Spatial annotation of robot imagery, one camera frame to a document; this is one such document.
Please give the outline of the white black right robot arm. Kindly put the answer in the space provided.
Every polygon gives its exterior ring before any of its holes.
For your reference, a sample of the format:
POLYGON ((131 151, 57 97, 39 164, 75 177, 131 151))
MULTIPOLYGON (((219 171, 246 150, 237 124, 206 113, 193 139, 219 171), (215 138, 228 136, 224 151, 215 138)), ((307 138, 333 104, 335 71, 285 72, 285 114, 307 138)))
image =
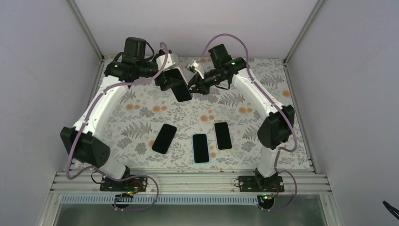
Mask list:
POLYGON ((233 59, 223 44, 208 51, 214 69, 206 72, 199 61, 192 61, 187 69, 194 76, 188 82, 191 93, 209 94, 210 87, 219 87, 223 81, 237 88, 254 105, 263 123, 257 137, 263 145, 261 159, 255 169, 255 186, 266 192, 278 185, 277 147, 286 143, 294 134, 295 110, 291 105, 283 105, 274 98, 253 75, 248 63, 242 57, 233 59))

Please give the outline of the black object at corner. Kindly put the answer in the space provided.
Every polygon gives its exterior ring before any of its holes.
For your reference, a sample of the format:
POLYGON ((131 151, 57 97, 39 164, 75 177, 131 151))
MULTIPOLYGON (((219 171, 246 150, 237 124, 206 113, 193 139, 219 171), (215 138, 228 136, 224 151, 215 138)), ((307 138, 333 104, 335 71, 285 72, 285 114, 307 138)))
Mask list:
POLYGON ((399 220, 399 210, 392 205, 390 205, 387 201, 382 202, 384 207, 397 219, 399 220))

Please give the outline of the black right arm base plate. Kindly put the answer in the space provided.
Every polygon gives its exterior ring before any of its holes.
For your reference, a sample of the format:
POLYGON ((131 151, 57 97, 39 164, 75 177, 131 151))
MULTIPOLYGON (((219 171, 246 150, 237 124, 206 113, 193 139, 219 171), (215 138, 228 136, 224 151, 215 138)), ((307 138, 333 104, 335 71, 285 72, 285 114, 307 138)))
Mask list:
POLYGON ((281 176, 273 175, 268 178, 257 176, 239 176, 239 190, 242 193, 284 192, 284 182, 281 176))

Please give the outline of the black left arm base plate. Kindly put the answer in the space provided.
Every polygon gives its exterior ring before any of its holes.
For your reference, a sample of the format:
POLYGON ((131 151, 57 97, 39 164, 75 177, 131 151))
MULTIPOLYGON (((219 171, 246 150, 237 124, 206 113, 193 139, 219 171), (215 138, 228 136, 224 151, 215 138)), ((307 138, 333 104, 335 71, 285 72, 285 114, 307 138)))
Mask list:
POLYGON ((148 183, 147 177, 134 177, 126 181, 115 181, 103 177, 99 190, 102 192, 145 192, 148 183))

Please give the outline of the aluminium mounting rail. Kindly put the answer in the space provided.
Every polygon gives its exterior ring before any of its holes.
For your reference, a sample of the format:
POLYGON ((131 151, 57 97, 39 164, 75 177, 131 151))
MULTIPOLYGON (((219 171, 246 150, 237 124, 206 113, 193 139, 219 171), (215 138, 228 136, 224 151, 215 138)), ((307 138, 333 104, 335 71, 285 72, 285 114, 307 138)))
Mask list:
MULTIPOLYGON (((158 183, 160 194, 238 194, 236 187, 238 176, 253 175, 252 170, 216 170, 216 169, 166 169, 142 170, 143 174, 151 176, 158 183)), ((292 194, 298 189, 298 194, 328 194, 331 187, 325 174, 315 174, 312 171, 293 170, 292 176, 282 173, 284 194, 292 194)), ((64 172, 56 173, 51 193, 99 193, 100 186, 92 180, 99 181, 101 175, 84 172, 74 180, 68 180, 64 172)))

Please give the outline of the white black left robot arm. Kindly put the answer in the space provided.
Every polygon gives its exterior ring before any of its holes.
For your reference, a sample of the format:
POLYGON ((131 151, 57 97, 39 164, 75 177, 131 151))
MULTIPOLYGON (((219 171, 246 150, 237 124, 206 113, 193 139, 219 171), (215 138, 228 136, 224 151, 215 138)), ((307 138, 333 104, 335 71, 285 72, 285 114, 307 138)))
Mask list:
POLYGON ((111 156, 111 149, 100 140, 108 119, 120 99, 139 78, 158 78, 172 61, 166 43, 158 53, 145 57, 147 40, 128 37, 124 50, 107 65, 94 98, 72 127, 63 127, 60 136, 68 153, 66 177, 77 178, 88 169, 102 174, 120 191, 130 187, 133 176, 126 165, 111 156))

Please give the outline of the black phone in black case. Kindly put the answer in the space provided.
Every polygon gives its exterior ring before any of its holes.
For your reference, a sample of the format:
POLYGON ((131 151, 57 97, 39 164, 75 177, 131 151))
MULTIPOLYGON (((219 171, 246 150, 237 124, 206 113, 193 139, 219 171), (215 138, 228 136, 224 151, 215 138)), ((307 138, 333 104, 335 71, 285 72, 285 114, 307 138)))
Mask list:
POLYGON ((166 154, 177 132, 175 126, 163 124, 153 145, 152 150, 159 154, 166 154))

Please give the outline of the floral patterned table mat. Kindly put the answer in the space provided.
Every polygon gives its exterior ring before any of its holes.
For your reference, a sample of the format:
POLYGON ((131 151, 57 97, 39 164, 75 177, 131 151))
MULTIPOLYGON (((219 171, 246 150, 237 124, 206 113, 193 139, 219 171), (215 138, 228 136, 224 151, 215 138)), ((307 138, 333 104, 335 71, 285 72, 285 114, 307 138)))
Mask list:
POLYGON ((254 169, 262 144, 257 131, 263 119, 248 98, 235 87, 210 89, 177 102, 172 91, 161 91, 154 81, 140 78, 120 99, 100 135, 111 156, 136 169, 254 169), (227 122, 232 149, 219 150, 214 124, 227 122), (163 124, 177 128, 166 154, 152 150, 163 124), (192 136, 206 134, 209 163, 196 164, 192 136))

